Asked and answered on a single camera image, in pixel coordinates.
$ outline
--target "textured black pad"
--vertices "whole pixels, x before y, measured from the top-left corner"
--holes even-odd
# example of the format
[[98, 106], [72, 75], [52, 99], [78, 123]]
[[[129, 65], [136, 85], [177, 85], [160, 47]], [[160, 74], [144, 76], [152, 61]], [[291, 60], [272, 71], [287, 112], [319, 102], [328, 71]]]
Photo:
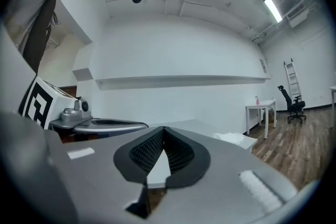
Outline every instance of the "textured black pad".
[[132, 161], [148, 175], [159, 159], [163, 149], [163, 131], [152, 135], [130, 152]]
[[201, 144], [169, 127], [160, 126], [117, 149], [114, 164], [124, 178], [145, 186], [147, 175], [165, 150], [171, 176], [166, 188], [181, 188], [196, 183], [210, 166], [210, 154]]
[[95, 125], [134, 125], [134, 124], [144, 124], [143, 122], [136, 122], [136, 121], [121, 121], [121, 120], [93, 120], [91, 121], [92, 124]]

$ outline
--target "black strap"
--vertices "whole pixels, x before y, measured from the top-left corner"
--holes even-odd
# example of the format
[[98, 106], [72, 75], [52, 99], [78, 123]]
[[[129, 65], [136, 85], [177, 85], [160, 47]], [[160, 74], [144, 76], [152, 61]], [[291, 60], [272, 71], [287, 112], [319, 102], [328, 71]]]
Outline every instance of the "black strap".
[[46, 0], [43, 3], [29, 33], [29, 37], [23, 51], [23, 58], [36, 74], [50, 36], [51, 26], [49, 24], [55, 6], [56, 0]]

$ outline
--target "white paper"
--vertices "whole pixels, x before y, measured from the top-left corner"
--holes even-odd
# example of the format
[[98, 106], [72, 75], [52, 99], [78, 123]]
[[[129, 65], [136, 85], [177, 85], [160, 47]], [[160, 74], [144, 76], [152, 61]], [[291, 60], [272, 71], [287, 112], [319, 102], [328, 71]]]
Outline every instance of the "white paper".
[[233, 133], [227, 133], [227, 134], [214, 133], [213, 137], [215, 139], [219, 139], [225, 142], [238, 145], [244, 140], [245, 135], [239, 134], [239, 133], [235, 133], [235, 134]]
[[77, 151], [68, 151], [68, 155], [70, 159], [77, 159], [81, 158], [90, 154], [93, 154], [95, 151], [93, 148], [87, 147], [87, 148], [82, 148], [81, 150]]

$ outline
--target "gray shirt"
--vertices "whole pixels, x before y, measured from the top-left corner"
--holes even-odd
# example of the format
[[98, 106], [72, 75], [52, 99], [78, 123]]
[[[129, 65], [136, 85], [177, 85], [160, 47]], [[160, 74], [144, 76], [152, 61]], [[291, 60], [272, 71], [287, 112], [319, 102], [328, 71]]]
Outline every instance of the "gray shirt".
[[29, 32], [45, 0], [9, 0], [4, 24], [18, 50], [23, 53]]

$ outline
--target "white table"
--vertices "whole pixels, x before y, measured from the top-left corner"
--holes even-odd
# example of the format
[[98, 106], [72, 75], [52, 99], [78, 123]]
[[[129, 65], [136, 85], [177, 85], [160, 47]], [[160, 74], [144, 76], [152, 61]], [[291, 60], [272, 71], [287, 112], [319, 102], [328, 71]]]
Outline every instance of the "white table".
[[330, 128], [335, 126], [335, 92], [336, 86], [330, 87], [331, 90], [331, 119], [330, 119]]
[[261, 126], [261, 110], [265, 109], [266, 110], [266, 123], [265, 123], [265, 136], [264, 139], [267, 138], [268, 134], [268, 109], [273, 106], [274, 109], [274, 128], [276, 127], [277, 124], [277, 110], [276, 110], [276, 104], [275, 100], [266, 100], [266, 101], [261, 101], [260, 104], [252, 104], [252, 105], [247, 105], [246, 106], [246, 133], [250, 134], [250, 109], [257, 109], [258, 110], [258, 123], [259, 126]]

